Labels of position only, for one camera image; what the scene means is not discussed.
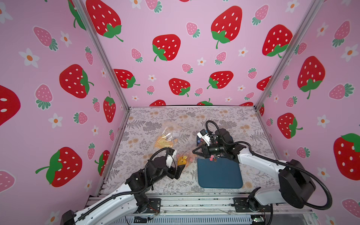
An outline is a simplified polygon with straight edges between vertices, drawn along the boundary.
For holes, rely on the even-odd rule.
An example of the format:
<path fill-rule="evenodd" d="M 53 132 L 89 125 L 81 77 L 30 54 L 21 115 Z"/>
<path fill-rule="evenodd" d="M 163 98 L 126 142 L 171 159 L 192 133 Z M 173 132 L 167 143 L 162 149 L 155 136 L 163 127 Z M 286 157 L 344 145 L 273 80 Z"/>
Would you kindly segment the ziploc bag with yellow duck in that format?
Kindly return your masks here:
<path fill-rule="evenodd" d="M 178 166 L 184 165 L 185 167 L 188 167 L 194 162 L 195 158 L 196 157 L 194 154 L 183 153 L 178 157 L 177 165 Z"/>

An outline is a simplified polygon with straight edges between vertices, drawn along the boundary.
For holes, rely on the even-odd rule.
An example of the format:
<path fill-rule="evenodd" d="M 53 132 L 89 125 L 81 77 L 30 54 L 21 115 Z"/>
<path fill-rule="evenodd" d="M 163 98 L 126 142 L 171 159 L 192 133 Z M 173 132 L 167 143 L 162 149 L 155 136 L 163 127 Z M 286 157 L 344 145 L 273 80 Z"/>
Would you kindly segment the clear ziploc candy bag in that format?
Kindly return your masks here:
<path fill-rule="evenodd" d="M 155 140 L 154 148 L 157 150 L 162 148 L 176 149 L 181 136 L 181 130 L 182 126 L 171 121 L 165 121 Z"/>

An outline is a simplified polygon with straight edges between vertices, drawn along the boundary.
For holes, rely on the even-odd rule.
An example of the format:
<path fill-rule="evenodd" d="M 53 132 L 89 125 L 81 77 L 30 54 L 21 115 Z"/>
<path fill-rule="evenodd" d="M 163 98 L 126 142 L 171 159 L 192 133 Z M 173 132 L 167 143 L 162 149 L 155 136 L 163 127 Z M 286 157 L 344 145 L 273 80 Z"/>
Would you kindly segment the pile of colourful candies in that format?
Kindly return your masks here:
<path fill-rule="evenodd" d="M 212 161 L 212 162 L 217 162 L 217 158 L 215 156 L 211 156 L 209 158 L 209 161 Z"/>

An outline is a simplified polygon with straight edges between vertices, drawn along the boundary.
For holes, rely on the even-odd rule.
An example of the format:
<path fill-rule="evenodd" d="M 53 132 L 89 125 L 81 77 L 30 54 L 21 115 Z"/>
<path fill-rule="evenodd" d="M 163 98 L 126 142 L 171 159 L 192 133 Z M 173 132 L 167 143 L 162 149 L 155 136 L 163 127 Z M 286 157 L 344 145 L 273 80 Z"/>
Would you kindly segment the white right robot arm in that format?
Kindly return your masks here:
<path fill-rule="evenodd" d="M 224 157 L 238 164 L 254 167 L 278 182 L 271 187 L 257 187 L 251 192 L 247 198 L 247 206 L 252 211 L 277 203 L 287 203 L 301 209 L 316 190 L 315 183 L 309 175 L 302 172 L 303 167 L 296 160 L 286 162 L 267 159 L 253 152 L 249 143 L 234 142 L 229 132 L 223 128 L 214 134 L 203 129 L 197 133 L 197 137 L 200 143 L 193 150 L 194 154 L 203 158 Z"/>

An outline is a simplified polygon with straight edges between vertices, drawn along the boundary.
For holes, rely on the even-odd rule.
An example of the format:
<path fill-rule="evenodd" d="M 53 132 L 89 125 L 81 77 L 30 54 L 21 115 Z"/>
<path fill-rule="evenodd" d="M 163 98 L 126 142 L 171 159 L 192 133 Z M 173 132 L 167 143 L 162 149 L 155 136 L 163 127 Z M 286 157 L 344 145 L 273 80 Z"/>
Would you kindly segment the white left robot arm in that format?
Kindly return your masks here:
<path fill-rule="evenodd" d="M 187 157 L 180 157 L 176 167 L 170 155 L 152 156 L 144 169 L 133 173 L 119 188 L 97 203 L 74 212 L 67 211 L 61 217 L 61 225 L 108 225 L 115 220 L 133 214 L 142 213 L 149 206 L 146 192 L 153 184 L 164 177 L 179 179 L 188 162 Z"/>

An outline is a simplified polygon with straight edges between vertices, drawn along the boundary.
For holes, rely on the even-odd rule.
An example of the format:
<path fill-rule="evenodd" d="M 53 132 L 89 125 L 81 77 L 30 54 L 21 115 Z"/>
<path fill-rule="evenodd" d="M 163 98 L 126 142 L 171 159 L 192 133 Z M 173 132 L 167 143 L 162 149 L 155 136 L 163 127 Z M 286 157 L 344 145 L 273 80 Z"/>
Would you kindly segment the teal plastic tray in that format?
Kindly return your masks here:
<path fill-rule="evenodd" d="M 226 158 L 216 161 L 198 159 L 198 183 L 202 188 L 240 189 L 243 179 L 240 165 Z"/>

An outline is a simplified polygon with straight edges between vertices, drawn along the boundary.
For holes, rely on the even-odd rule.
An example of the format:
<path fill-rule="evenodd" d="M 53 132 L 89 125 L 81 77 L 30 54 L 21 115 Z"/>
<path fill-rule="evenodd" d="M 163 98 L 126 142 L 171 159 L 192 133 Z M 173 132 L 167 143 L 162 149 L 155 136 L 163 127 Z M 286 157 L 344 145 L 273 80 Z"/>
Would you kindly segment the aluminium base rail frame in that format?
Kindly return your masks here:
<path fill-rule="evenodd" d="M 108 225 L 318 225 L 308 207 L 295 209 L 286 203 L 261 206 L 252 211 L 246 194 L 159 194 L 149 193 L 149 206 Z M 91 198 L 91 206 L 103 198 Z"/>

